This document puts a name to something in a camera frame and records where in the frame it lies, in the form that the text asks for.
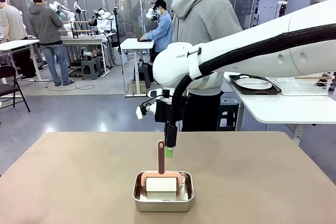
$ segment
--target black folding chair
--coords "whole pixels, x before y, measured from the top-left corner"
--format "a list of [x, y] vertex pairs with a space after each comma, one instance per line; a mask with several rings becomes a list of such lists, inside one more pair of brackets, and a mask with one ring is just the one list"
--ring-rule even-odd
[[[13, 100], [13, 107], [15, 107], [16, 104], [20, 103], [20, 102], [24, 102], [26, 104], [27, 110], [30, 113], [30, 109], [29, 106], [26, 102], [25, 97], [22, 94], [21, 88], [19, 86], [19, 83], [16, 80], [16, 71], [15, 68], [11, 67], [11, 66], [1, 66], [0, 67], [0, 79], [1, 78], [8, 78], [8, 77], [14, 77], [14, 85], [10, 85], [10, 84], [0, 84], [0, 97], [3, 97], [4, 95], [8, 95], [8, 94], [13, 94], [13, 98], [9, 98], [5, 101], [2, 102], [6, 102], [6, 101], [10, 101]], [[19, 102], [15, 102], [15, 92], [19, 91], [21, 96], [22, 96], [22, 101]], [[12, 105], [7, 105], [7, 106], [3, 106], [0, 108], [4, 109], [6, 107], [9, 107]]]

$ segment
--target brown table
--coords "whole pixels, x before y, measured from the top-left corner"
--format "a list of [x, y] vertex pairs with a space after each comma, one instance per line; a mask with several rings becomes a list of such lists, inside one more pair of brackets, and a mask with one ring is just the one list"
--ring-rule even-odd
[[135, 175], [163, 133], [46, 133], [0, 178], [3, 224], [336, 223], [336, 186], [284, 133], [179, 133], [171, 170], [193, 176], [186, 213], [138, 212]]

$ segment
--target man in blue shirt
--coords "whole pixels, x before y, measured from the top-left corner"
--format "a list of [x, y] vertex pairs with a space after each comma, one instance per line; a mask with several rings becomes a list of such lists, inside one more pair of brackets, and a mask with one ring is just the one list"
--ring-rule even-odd
[[167, 3], [164, 0], [157, 0], [153, 7], [154, 11], [161, 14], [157, 29], [143, 35], [140, 40], [155, 40], [155, 56], [167, 48], [173, 40], [172, 19], [167, 12]]

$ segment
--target man in gray hoodie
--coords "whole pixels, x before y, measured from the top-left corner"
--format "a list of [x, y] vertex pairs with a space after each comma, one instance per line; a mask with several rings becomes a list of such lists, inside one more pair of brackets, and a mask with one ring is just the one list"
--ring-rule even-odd
[[[40, 41], [55, 86], [60, 86], [62, 81], [63, 86], [73, 84], [74, 81], [69, 80], [68, 59], [57, 29], [62, 27], [62, 21], [51, 8], [47, 7], [46, 0], [33, 1], [35, 5], [29, 9], [31, 30]], [[61, 68], [62, 81], [59, 79], [55, 68], [54, 55], [56, 55]]]
[[[241, 26], [229, 0], [173, 0], [173, 42], [193, 46], [240, 32]], [[216, 131], [224, 73], [217, 75], [215, 88], [190, 89], [182, 131]], [[209, 76], [203, 78], [206, 84]]]

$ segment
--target pink roller frame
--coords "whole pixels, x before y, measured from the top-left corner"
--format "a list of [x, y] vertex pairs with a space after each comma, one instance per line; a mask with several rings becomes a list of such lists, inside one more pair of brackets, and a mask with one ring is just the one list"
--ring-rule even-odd
[[165, 170], [164, 141], [158, 141], [157, 149], [157, 171], [151, 170], [141, 175], [141, 186], [145, 186], [147, 178], [176, 178], [178, 186], [182, 186], [182, 175], [178, 172], [169, 172]]

